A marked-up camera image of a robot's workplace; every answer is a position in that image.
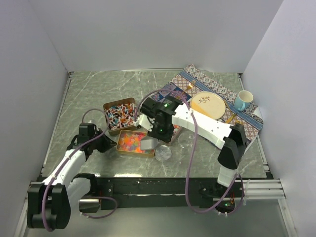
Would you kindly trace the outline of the metal candy scoop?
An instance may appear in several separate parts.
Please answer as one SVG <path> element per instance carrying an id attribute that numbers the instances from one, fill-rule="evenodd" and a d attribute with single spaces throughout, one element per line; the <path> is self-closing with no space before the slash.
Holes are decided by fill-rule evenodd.
<path id="1" fill-rule="evenodd" d="M 153 150 L 158 145 L 158 139 L 146 136 L 140 142 L 140 149 L 142 151 Z"/>

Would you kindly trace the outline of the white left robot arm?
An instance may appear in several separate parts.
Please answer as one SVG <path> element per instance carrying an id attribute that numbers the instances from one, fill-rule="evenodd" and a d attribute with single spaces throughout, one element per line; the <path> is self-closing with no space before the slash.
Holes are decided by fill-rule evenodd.
<path id="1" fill-rule="evenodd" d="M 104 131 L 93 123 L 81 123 L 65 155 L 54 171 L 28 191 L 27 226 L 30 229 L 66 228 L 72 207 L 85 196 L 98 194 L 96 177 L 80 173 L 81 166 L 94 151 L 104 153 L 116 146 Z"/>

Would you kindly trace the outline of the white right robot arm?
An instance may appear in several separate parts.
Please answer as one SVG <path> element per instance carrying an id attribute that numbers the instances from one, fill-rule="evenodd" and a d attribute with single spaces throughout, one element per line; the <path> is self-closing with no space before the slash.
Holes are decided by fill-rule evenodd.
<path id="1" fill-rule="evenodd" d="M 222 197 L 233 192 L 232 181 L 247 147 L 242 124 L 219 122 L 172 96 L 167 96 L 162 102 L 145 98 L 136 111 L 141 115 L 135 117 L 134 125 L 146 129 L 150 137 L 168 143 L 173 136 L 174 126 L 180 126 L 197 133 L 219 148 L 220 171 L 216 191 Z"/>

